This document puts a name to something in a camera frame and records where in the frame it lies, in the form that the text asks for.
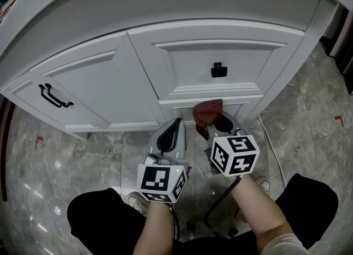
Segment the person's right forearm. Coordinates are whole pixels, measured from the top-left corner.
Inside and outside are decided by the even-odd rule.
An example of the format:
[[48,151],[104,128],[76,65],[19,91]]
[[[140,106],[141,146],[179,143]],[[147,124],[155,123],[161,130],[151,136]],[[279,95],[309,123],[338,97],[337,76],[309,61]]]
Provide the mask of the person's right forearm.
[[293,230],[279,206],[246,174],[231,191],[255,234],[258,252],[275,238]]

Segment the dark red cloth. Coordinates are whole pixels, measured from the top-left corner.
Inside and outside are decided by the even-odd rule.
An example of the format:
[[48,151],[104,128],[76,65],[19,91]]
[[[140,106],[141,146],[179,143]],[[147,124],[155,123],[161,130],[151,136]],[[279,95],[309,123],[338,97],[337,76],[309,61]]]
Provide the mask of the dark red cloth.
[[223,113],[223,100],[209,100],[195,105],[192,109],[192,115],[195,121],[196,131],[208,140],[207,125],[218,124]]

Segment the brown wooden step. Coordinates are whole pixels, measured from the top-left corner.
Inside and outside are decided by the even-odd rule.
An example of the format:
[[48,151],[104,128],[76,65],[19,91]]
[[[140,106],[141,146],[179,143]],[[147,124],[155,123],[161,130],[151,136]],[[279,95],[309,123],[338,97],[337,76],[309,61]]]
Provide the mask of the brown wooden step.
[[7,201],[6,153],[14,108],[15,104],[7,98],[0,99],[0,203]]

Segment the person's white sleeve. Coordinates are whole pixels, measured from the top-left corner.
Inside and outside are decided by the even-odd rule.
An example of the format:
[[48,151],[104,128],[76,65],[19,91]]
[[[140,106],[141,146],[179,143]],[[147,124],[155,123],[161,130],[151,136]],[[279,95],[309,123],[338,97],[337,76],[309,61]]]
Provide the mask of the person's white sleeve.
[[310,253],[296,235],[287,233],[271,240],[260,255],[310,255]]

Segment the person's left leg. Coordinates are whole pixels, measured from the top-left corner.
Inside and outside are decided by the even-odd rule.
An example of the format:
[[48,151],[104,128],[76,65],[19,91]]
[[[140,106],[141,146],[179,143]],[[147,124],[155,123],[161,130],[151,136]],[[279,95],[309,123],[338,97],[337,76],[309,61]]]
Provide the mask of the person's left leg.
[[67,218],[71,234],[93,255],[133,255],[147,220],[113,188],[75,197]]

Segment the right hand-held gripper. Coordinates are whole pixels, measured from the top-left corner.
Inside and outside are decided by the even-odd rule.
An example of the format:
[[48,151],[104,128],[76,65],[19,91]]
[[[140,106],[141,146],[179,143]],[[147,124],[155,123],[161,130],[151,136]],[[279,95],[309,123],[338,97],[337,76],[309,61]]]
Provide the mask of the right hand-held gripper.
[[205,130],[209,144],[206,156],[213,175],[234,177],[253,171],[260,150],[235,117],[223,111],[221,126],[206,125]]

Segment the person's left forearm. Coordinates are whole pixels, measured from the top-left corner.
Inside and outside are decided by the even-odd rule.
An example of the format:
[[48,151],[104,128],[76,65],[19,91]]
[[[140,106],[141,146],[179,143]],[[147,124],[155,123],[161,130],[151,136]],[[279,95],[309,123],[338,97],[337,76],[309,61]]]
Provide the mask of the person's left forearm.
[[172,255],[173,216],[165,203],[151,202],[133,255]]

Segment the dark wooden door frame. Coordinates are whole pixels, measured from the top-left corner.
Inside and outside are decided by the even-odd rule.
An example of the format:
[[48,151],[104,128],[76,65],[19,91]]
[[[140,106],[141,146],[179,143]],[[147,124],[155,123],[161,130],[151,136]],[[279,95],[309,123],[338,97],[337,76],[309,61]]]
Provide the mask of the dark wooden door frame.
[[353,95],[353,11],[343,9],[327,54],[334,59],[348,93]]

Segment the small white drawer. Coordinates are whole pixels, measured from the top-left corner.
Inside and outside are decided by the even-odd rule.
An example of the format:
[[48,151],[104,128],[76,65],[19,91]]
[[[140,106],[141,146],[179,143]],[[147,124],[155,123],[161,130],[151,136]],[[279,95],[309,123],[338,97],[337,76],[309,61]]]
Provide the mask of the small white drawer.
[[199,103],[222,99],[223,110],[235,117],[240,123],[246,121],[250,112],[255,108],[263,96],[262,95],[241,95],[227,97],[209,98],[188,98],[175,100],[160,100],[159,104],[168,121],[175,118],[182,118],[187,127],[195,125],[192,109]]

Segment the large white drawer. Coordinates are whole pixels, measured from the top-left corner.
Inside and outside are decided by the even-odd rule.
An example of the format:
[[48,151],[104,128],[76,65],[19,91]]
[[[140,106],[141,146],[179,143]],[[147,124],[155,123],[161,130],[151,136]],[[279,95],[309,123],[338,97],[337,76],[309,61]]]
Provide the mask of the large white drawer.
[[[263,95],[304,37],[285,26],[248,20],[187,20],[128,31],[160,100]],[[212,78],[222,62],[226,77]]]

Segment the person's shoe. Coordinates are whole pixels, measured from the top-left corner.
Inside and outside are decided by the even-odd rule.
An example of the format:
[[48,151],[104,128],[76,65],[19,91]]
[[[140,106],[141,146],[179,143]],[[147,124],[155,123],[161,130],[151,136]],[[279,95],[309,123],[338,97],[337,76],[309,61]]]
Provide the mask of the person's shoe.
[[258,195],[260,191],[264,192],[267,196],[270,195],[270,182],[264,177],[260,176],[257,178],[249,177],[251,185],[249,187],[251,195]]
[[149,210],[149,201],[147,201],[140,193],[131,192],[127,196],[127,203],[143,216],[147,217]]

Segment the person's leg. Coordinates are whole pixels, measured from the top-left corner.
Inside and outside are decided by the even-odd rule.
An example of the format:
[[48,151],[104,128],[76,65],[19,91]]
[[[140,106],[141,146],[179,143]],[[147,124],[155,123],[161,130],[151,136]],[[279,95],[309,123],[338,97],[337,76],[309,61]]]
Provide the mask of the person's leg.
[[75,197],[67,218],[71,234],[93,255],[133,255],[147,220],[113,188]]
[[310,249],[334,220],[339,200],[325,183],[296,173],[276,204],[303,246]]

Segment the black square drawer knob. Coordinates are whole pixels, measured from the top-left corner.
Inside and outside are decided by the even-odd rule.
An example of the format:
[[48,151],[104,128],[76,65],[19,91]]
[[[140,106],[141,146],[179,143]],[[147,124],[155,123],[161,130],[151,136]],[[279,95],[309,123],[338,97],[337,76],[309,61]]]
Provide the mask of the black square drawer knob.
[[222,66],[222,62],[215,62],[211,68],[211,77],[212,78],[221,78],[226,77],[228,73],[228,68]]

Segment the red white paper cup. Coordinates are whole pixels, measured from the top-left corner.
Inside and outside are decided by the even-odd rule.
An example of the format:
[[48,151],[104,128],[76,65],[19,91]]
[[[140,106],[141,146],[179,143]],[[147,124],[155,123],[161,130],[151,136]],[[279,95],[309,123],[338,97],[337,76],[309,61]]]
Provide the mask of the red white paper cup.
[[14,4],[16,0],[7,0],[4,5],[1,6],[1,12],[0,15],[5,16],[8,11],[11,9],[12,5]]

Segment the person's right shoe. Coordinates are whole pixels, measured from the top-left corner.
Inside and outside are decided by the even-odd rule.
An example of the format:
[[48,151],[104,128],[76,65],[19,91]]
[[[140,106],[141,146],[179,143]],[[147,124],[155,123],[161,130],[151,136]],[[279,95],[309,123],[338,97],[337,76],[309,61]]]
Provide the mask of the person's right shoe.
[[260,191],[264,192],[267,196],[270,195],[270,182],[264,177],[260,176],[257,178],[249,177],[251,185],[249,187],[251,195],[258,195]]

